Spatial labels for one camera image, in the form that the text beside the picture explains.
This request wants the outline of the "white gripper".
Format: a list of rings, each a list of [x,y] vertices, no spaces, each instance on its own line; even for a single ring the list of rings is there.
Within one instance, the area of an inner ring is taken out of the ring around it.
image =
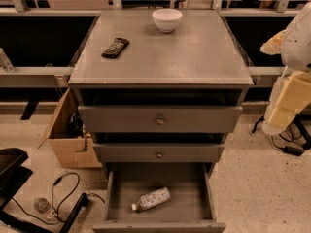
[[[271,37],[261,47],[264,54],[280,54],[286,31]],[[311,74],[294,71],[287,77],[279,77],[274,83],[266,108],[262,130],[273,136],[286,130],[295,116],[311,103]]]

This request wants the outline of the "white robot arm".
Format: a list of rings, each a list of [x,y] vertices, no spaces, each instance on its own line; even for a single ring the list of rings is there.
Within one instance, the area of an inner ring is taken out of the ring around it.
[[[285,30],[264,43],[260,51],[280,54],[285,67],[293,70],[287,77],[283,72],[274,83],[264,115],[263,132],[278,135],[311,104],[311,3],[301,9]]]

